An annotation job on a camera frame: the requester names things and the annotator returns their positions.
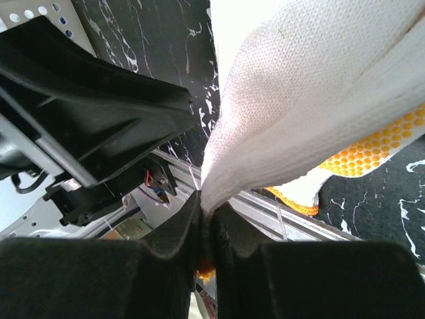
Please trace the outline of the white plastic storage basket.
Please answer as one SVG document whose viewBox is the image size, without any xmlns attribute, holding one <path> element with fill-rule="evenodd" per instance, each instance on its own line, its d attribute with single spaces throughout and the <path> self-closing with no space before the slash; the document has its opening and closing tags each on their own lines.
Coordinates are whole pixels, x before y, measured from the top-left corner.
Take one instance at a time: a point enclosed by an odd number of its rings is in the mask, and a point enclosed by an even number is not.
<svg viewBox="0 0 425 319">
<path fill-rule="evenodd" d="M 1 1 L 1 32 L 22 24 L 29 24 L 34 19 L 49 21 L 68 39 L 92 56 L 97 57 L 72 1 Z"/>
</svg>

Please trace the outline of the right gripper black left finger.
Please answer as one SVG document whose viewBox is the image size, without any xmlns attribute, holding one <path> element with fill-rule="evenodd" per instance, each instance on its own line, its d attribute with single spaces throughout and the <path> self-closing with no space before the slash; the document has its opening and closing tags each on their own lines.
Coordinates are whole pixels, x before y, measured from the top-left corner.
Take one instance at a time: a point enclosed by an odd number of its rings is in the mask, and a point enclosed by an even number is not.
<svg viewBox="0 0 425 319">
<path fill-rule="evenodd" d="M 137 241 L 2 240 L 1 317 L 187 318 L 200 196 Z"/>
</svg>

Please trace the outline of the aluminium front rail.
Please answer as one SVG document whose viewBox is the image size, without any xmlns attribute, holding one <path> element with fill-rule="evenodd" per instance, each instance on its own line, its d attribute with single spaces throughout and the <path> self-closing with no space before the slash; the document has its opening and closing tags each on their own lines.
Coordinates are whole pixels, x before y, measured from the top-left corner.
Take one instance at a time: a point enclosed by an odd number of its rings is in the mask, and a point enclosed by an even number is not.
<svg viewBox="0 0 425 319">
<path fill-rule="evenodd" d="M 142 219 L 151 229 L 158 227 L 172 217 L 200 185 L 200 170 L 165 152 L 155 150 L 155 155 L 169 164 L 169 169 L 177 183 L 176 196 L 169 196 L 169 205 L 156 205 L 146 196 L 148 189 L 131 192 L 126 208 L 117 210 L 102 219 L 79 229 L 74 236 L 90 238 L 109 231 L 119 218 L 134 213 L 135 218 Z M 311 217 L 299 214 L 283 205 L 262 197 L 253 191 L 242 191 L 229 200 L 232 208 L 249 223 L 261 230 L 275 241 L 357 241 L 358 238 L 346 234 L 335 227 L 326 225 Z"/>
</svg>

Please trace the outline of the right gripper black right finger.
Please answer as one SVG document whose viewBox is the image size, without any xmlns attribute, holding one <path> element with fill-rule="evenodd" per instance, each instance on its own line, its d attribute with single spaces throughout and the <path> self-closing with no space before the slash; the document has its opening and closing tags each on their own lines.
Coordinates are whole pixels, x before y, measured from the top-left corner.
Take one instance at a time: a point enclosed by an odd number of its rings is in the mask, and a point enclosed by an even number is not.
<svg viewBox="0 0 425 319">
<path fill-rule="evenodd" d="M 227 204 L 213 229 L 219 318 L 424 317 L 424 281 L 399 245 L 276 242 Z"/>
</svg>

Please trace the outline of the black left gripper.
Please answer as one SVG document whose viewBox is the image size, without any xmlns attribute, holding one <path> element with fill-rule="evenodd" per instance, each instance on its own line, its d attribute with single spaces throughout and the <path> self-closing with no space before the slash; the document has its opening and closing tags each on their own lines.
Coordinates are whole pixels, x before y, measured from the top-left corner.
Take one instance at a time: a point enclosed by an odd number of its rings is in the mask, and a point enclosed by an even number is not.
<svg viewBox="0 0 425 319">
<path fill-rule="evenodd" d="M 1 177 L 85 226 L 145 181 L 141 161 L 190 130 L 190 92 L 97 59 L 49 21 L 1 33 Z"/>
</svg>

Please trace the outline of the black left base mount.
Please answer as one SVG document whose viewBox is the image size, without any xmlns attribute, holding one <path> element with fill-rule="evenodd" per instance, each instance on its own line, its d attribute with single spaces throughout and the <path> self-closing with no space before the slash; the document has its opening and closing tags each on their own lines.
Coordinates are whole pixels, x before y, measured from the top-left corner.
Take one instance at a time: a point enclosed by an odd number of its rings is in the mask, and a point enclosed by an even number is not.
<svg viewBox="0 0 425 319">
<path fill-rule="evenodd" d="M 145 170 L 144 186 L 153 194 L 153 200 L 158 205 L 170 206 L 169 196 L 177 195 L 177 183 L 168 162 L 151 154 L 143 158 L 141 164 Z"/>
</svg>

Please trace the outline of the white glove orange cuff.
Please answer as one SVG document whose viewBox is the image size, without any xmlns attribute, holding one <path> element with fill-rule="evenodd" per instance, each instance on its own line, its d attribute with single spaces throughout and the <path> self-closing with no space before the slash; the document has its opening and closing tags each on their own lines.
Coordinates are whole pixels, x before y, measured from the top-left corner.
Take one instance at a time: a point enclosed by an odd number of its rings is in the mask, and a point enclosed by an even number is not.
<svg viewBox="0 0 425 319">
<path fill-rule="evenodd" d="M 266 188 L 315 215 L 331 176 L 364 176 L 424 135 L 423 1 L 212 1 L 211 24 L 220 114 L 201 167 L 201 278 L 231 197 Z"/>
</svg>

